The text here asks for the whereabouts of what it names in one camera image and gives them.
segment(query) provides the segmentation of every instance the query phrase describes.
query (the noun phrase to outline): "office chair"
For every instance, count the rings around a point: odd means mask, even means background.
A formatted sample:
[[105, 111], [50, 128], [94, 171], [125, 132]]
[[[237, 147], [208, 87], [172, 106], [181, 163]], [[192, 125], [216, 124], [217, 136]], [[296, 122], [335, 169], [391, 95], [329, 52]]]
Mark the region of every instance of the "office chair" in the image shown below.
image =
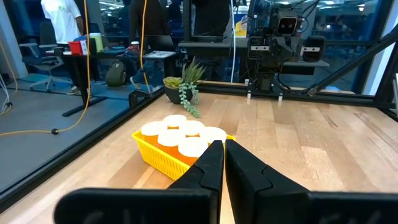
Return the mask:
[[48, 78], [30, 84], [30, 90], [33, 91], [34, 86], [44, 84], [46, 85], [47, 92], [50, 92], [50, 84], [55, 86], [55, 82], [73, 85], [71, 81], [53, 77], [51, 74], [51, 71], [53, 69], [63, 65], [62, 59], [55, 56], [46, 56], [41, 53], [41, 51], [44, 51], [45, 49], [57, 47], [55, 31], [52, 27], [51, 22], [46, 21], [40, 24], [40, 44], [41, 45], [37, 45], [36, 43], [27, 43], [19, 45], [22, 53], [22, 61], [26, 65], [34, 66], [39, 70], [43, 70], [49, 73]]

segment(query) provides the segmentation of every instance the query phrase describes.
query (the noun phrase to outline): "plant pot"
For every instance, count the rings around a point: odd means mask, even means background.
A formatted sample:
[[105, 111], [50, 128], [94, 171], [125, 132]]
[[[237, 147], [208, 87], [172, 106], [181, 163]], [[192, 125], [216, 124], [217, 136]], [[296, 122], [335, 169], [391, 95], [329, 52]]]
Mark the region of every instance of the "plant pot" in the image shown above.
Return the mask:
[[[178, 104], [178, 105], [181, 104], [181, 99], [180, 99], [180, 94], [181, 94], [181, 93], [179, 92], [179, 90], [174, 90], [174, 89], [170, 89], [170, 88], [165, 87], [165, 92], [166, 92], [167, 98], [168, 98], [172, 103]], [[188, 100], [189, 102], [191, 102], [192, 97], [193, 97], [192, 91], [191, 91], [191, 90], [186, 90], [186, 92], [187, 92], [187, 94], [186, 94], [187, 100]]]

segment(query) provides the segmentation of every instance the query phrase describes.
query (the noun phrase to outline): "black desk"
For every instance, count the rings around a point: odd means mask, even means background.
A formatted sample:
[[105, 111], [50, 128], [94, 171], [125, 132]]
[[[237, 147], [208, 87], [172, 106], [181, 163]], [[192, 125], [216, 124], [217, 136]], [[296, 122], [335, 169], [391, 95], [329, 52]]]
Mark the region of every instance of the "black desk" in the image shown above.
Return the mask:
[[[233, 55], [233, 40], [226, 38], [222, 42], [180, 42], [178, 45], [183, 53], [187, 55], [201, 55], [201, 56], [220, 56], [230, 57]], [[236, 38], [236, 56], [241, 59], [239, 77], [244, 81], [245, 74], [247, 74], [248, 65], [248, 38]], [[297, 75], [313, 75], [316, 67], [329, 67], [329, 64], [323, 60], [319, 62], [285, 62], [281, 74], [297, 74]]]
[[[49, 50], [46, 51], [47, 54], [54, 54], [54, 50]], [[96, 55], [90, 55], [90, 58], [97, 58], [97, 59], [120, 59], [124, 55], [124, 50], [121, 51], [112, 51], [110, 54], [107, 53], [98, 53]], [[87, 99], [88, 99], [88, 93], [87, 89], [83, 87], [84, 83], [84, 78], [87, 79], [86, 74], [86, 67], [84, 68], [79, 68], [77, 59], [78, 58], [86, 58], [86, 55], [72, 55], [70, 51], [64, 52], [62, 55], [58, 55], [59, 57], [68, 57], [73, 59], [73, 69], [75, 71], [76, 77], [77, 77], [77, 82], [80, 86], [80, 92], [81, 92], [81, 99], [83, 101], [83, 104], [81, 106], [78, 106], [74, 109], [71, 109], [62, 116], [64, 117], [69, 117], [79, 111], [83, 111], [86, 107], [87, 104]], [[175, 57], [177, 56], [176, 52], [159, 52], [159, 51], [153, 51], [149, 54], [146, 54], [144, 56], [145, 60], [163, 60], [164, 61], [164, 71], [166, 76], [174, 76], [175, 75]], [[101, 101], [106, 100], [107, 97], [105, 96], [100, 96], [100, 97], [95, 97], [94, 100], [89, 100], [88, 102], [88, 107], [93, 106]]]

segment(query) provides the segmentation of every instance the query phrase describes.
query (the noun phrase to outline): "desk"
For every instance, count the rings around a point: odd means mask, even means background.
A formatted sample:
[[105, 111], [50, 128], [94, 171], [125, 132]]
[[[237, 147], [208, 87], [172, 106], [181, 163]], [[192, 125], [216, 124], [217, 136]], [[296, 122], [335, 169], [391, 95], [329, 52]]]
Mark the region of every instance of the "desk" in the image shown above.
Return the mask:
[[[310, 190], [398, 192], [398, 123], [376, 108], [298, 101], [278, 106], [274, 100], [207, 93], [199, 98], [200, 121], [225, 129]], [[173, 180], [142, 160], [131, 134], [170, 114], [188, 116], [162, 96], [2, 213], [0, 223], [53, 223], [58, 200], [84, 187], [166, 189]], [[221, 224], [234, 223], [225, 181], [220, 215]]]
[[[108, 53], [98, 53], [95, 55], [90, 55], [90, 57], [93, 58], [97, 58], [97, 59], [120, 59], [124, 56], [124, 49], [123, 50], [116, 50], [113, 51], [112, 53], [108, 54]], [[54, 54], [54, 50], [48, 50], [46, 51], [46, 54], [50, 54], [53, 55]], [[144, 56], [145, 60], [163, 60], [164, 61], [164, 66], [165, 66], [165, 74], [167, 74], [166, 76], [174, 76], [175, 74], [175, 56], [177, 55], [176, 52], [162, 52], [162, 51], [153, 51], [151, 53], [148, 53]], [[64, 51], [62, 55], [60, 55], [60, 57], [69, 57], [73, 59], [73, 66], [74, 66], [74, 71], [76, 74], [76, 79], [78, 82], [79, 86], [84, 86], [83, 83], [85, 82], [84, 78], [87, 79], [86, 75], [86, 68], [81, 69], [78, 66], [78, 62], [77, 59], [78, 58], [86, 58], [86, 55], [72, 55], [72, 53], [70, 51]], [[67, 112], [65, 112], [64, 114], [62, 114], [62, 116], [64, 117], [69, 117], [79, 111], [82, 111], [85, 109], [85, 106], [87, 104], [87, 98], [88, 98], [88, 93], [86, 88], [80, 88], [80, 92], [81, 92], [81, 99], [83, 101], [83, 104], [81, 106], [78, 106], [74, 109], [71, 109]], [[88, 107], [93, 106], [101, 101], [106, 100], [107, 97], [105, 96], [101, 96], [101, 97], [96, 97], [94, 100], [90, 100], [88, 102]]]
[[[188, 55], [201, 55], [201, 56], [220, 56], [230, 57], [233, 55], [233, 50], [229, 52], [233, 46], [233, 40], [226, 38], [219, 43], [211, 42], [181, 42], [178, 45]], [[247, 70], [251, 65], [246, 67], [248, 57], [248, 38], [236, 39], [236, 55], [240, 58], [239, 79], [244, 82], [247, 76]], [[329, 67], [329, 64], [323, 60], [319, 62], [286, 62], [282, 69], [282, 74], [297, 74], [297, 75], [313, 75], [316, 67]]]

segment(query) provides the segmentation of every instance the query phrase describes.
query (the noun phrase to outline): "yellow plastic basket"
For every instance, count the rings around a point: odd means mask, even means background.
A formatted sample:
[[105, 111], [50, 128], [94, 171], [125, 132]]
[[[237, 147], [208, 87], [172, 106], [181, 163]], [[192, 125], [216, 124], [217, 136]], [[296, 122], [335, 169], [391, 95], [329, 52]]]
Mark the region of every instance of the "yellow plastic basket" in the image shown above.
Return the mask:
[[[155, 167], [165, 175], [173, 180], [180, 178], [190, 166], [179, 161], [178, 159], [170, 156], [164, 151], [156, 148], [155, 146], [145, 142], [140, 138], [141, 131], [136, 131], [132, 134], [132, 138], [137, 141], [139, 152], [145, 162]], [[234, 136], [227, 136], [227, 139], [236, 140]]]

